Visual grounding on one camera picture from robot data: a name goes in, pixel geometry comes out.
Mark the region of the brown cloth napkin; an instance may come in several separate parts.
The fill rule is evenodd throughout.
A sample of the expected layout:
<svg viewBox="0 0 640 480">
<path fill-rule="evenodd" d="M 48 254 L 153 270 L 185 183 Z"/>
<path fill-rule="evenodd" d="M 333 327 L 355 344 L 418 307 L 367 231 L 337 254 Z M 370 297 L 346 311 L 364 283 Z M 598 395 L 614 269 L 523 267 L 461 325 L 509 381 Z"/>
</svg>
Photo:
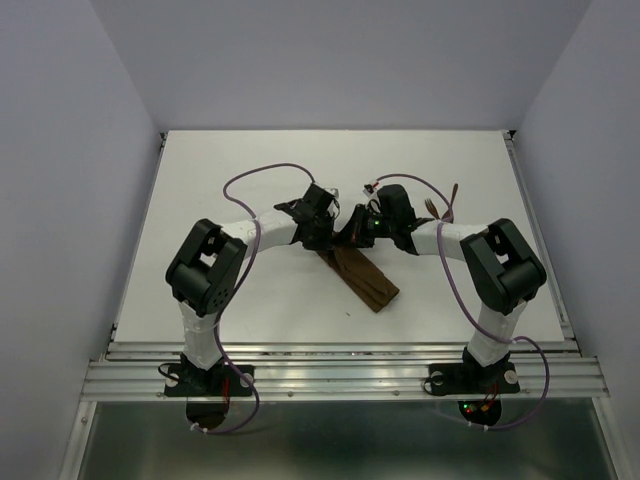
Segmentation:
<svg viewBox="0 0 640 480">
<path fill-rule="evenodd" d="M 400 289 L 360 250 L 334 247 L 317 255 L 374 313 L 379 313 L 400 293 Z"/>
</svg>

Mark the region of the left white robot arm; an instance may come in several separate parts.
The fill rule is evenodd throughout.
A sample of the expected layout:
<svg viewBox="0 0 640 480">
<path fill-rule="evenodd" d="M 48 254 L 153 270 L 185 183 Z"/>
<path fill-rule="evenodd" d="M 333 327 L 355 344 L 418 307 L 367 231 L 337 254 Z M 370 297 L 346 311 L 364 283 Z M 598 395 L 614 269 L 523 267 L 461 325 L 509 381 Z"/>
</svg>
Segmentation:
<svg viewBox="0 0 640 480">
<path fill-rule="evenodd" d="M 241 267 L 251 267 L 265 250 L 299 243 L 306 250 L 332 247 L 339 214 L 335 188 L 311 184 L 305 194 L 275 205 L 248 220 L 194 224 L 174 259 L 165 281 L 183 316 L 184 349 L 181 361 L 190 367 L 188 382 L 199 393 L 215 392 L 222 382 L 222 359 L 214 331 L 241 280 Z"/>
</svg>

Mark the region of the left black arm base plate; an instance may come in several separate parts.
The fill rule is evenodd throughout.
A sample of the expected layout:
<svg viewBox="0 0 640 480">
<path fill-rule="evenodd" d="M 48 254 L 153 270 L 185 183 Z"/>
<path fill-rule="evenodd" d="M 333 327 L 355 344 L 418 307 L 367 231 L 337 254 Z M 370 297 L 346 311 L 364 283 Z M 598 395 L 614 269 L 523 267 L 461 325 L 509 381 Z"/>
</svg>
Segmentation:
<svg viewBox="0 0 640 480">
<path fill-rule="evenodd" d="M 186 363 L 162 363 L 158 373 L 165 380 L 164 395 L 170 398 L 239 397 L 253 395 L 251 388 L 228 365 L 202 370 Z"/>
</svg>

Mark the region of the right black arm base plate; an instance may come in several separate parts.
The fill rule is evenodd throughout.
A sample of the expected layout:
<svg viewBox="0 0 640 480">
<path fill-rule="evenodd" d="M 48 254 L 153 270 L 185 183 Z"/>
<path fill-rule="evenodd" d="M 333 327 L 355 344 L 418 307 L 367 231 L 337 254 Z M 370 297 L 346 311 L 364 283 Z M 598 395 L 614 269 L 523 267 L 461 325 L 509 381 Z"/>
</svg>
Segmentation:
<svg viewBox="0 0 640 480">
<path fill-rule="evenodd" d="M 428 366 L 423 390 L 433 396 L 516 394 L 521 388 L 514 365 L 481 368 L 467 363 L 436 363 Z"/>
</svg>

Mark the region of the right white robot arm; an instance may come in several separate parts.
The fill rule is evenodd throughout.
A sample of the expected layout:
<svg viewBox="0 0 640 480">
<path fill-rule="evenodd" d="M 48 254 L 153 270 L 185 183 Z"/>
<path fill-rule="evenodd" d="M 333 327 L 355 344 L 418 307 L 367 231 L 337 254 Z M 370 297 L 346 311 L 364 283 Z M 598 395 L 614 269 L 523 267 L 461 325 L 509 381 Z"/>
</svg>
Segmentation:
<svg viewBox="0 0 640 480">
<path fill-rule="evenodd" d="M 494 365 L 509 353 L 522 312 L 546 283 L 547 274 L 537 254 L 509 219 L 463 225 L 453 222 L 451 211 L 442 218 L 421 218 L 399 184 L 368 184 L 364 193 L 368 201 L 354 207 L 334 243 L 371 248 L 377 239 L 389 239 L 408 254 L 437 255 L 459 304 L 463 304 L 462 297 L 448 262 L 465 263 L 481 307 L 473 317 L 461 306 L 475 332 L 465 349 L 471 359 L 461 364 L 460 378 L 472 390 L 484 389 L 496 378 Z"/>
</svg>

